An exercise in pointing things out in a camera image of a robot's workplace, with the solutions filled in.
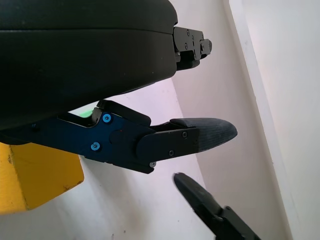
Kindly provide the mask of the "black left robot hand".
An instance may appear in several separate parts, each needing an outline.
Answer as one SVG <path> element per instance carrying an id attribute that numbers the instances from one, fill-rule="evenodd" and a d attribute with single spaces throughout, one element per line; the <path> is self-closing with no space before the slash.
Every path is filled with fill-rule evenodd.
<path id="1" fill-rule="evenodd" d="M 37 144 L 149 174 L 156 162 L 238 134 L 217 118 L 152 125 L 110 100 L 197 67 L 212 51 L 168 0 L 3 0 L 0 141 Z"/>

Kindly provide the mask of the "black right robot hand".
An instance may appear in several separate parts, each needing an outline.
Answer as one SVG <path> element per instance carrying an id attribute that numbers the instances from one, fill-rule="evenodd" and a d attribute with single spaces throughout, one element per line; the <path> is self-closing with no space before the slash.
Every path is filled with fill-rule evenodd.
<path id="1" fill-rule="evenodd" d="M 188 175 L 175 173 L 173 181 L 195 214 L 213 232 L 216 240 L 260 239 L 231 207 L 221 207 L 205 188 Z"/>

